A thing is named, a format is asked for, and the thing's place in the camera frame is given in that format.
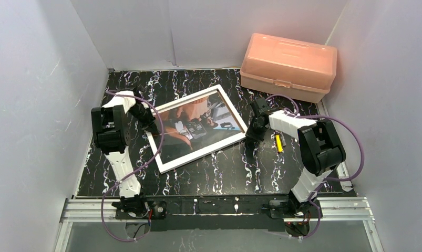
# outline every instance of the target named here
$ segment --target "black marble table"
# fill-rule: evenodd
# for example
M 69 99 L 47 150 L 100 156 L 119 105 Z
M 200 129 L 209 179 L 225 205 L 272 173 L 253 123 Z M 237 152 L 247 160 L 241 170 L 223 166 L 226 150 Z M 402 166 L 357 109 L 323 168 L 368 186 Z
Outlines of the black marble table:
M 243 121 L 249 125 L 252 115 L 249 103 L 268 94 L 243 88 L 239 69 L 180 70 L 113 72 L 107 88 L 111 90 L 138 87 L 141 95 L 155 106 L 195 93 L 213 85 L 221 85 Z M 105 95 L 105 104 L 111 96 Z M 313 103 L 296 101 L 302 115 L 317 114 Z M 288 107 L 292 104 L 282 98 L 271 101 L 271 106 Z M 145 133 L 138 122 L 128 115 L 130 133 L 130 159 L 134 168 L 149 160 L 153 153 Z M 284 135 L 286 147 L 278 154 L 273 131 L 265 141 L 255 146 L 237 143 L 216 151 L 165 174 L 160 174 L 155 162 L 137 173 L 142 189 L 147 195 L 240 195 L 288 193 L 296 184 L 303 165 L 299 144 Z M 101 153 L 90 146 L 76 197 L 101 197 L 115 183 L 112 168 Z M 321 192 L 342 192 L 339 183 L 326 183 Z M 118 196 L 115 191 L 110 196 Z

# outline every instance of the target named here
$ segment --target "photograph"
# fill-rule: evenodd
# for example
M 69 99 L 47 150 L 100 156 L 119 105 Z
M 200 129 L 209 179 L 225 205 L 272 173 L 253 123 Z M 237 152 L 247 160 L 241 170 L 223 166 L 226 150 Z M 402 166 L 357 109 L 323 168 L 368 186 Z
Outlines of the photograph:
M 229 100 L 226 101 L 222 97 L 226 94 L 222 95 L 218 89 L 219 87 L 212 88 L 210 92 L 194 99 L 189 98 L 186 102 L 179 99 L 173 102 L 177 103 L 176 105 L 159 111 L 164 125 L 164 144 L 157 158 L 161 172 L 191 162 L 244 138 L 246 125 L 233 109 L 233 105 L 227 105 Z M 156 124 L 158 129 L 161 129 L 157 116 Z M 148 133 L 148 137 L 152 149 L 156 150 L 161 135 Z M 177 161 L 174 164 L 163 167 L 175 160 Z

